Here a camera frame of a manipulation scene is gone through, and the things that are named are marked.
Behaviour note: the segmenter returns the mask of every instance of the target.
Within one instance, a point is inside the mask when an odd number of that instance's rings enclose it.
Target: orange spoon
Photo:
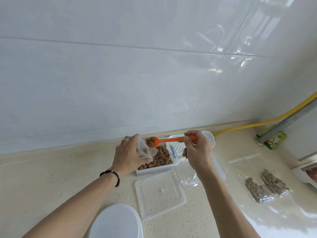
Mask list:
[[[153,147],[157,147],[160,143],[164,142],[184,142],[184,136],[183,137],[176,137],[176,138],[171,138],[171,139],[158,139],[157,137],[151,137],[154,139],[154,145]],[[189,135],[188,138],[193,141],[196,140],[195,135]]]

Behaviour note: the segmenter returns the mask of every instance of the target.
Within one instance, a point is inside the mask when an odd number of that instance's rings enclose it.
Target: orange spoon handle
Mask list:
[[[195,135],[189,135],[188,138],[189,138],[191,141],[197,139]],[[176,137],[176,138],[171,138],[171,139],[161,139],[159,142],[160,142],[160,143],[162,143],[162,142],[184,142],[184,136],[182,136],[182,137]]]

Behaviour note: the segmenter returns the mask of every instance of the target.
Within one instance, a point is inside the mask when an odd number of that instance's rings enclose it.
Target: wall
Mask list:
[[[317,91],[317,59],[296,78],[289,80],[267,103],[262,119],[281,115]],[[317,108],[285,128],[283,146],[300,159],[317,151]]]
[[[1,0],[0,153],[256,118],[317,0]]]

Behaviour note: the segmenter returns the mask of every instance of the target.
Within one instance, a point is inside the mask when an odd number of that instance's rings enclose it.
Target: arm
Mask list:
[[[197,176],[204,186],[220,237],[259,237],[217,176],[212,166],[209,141],[200,131],[188,131],[185,135],[196,135],[197,137],[193,142],[189,138],[184,138],[186,148],[183,156],[187,156],[190,165],[196,170]]]
[[[152,158],[140,158],[136,153],[139,135],[125,136],[129,141],[121,141],[116,147],[110,170],[117,172],[120,178],[134,171]],[[23,238],[83,237],[96,216],[103,201],[117,184],[117,176],[107,173],[86,186],[60,207],[41,220]]]

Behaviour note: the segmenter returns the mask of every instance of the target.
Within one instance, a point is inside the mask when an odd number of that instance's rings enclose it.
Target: right arm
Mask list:
[[[183,156],[188,158],[190,165],[196,170],[215,217],[221,238],[254,238],[260,237],[216,174],[212,165],[211,144],[200,131],[188,131],[185,136],[195,135],[193,142],[184,138],[186,148]]]

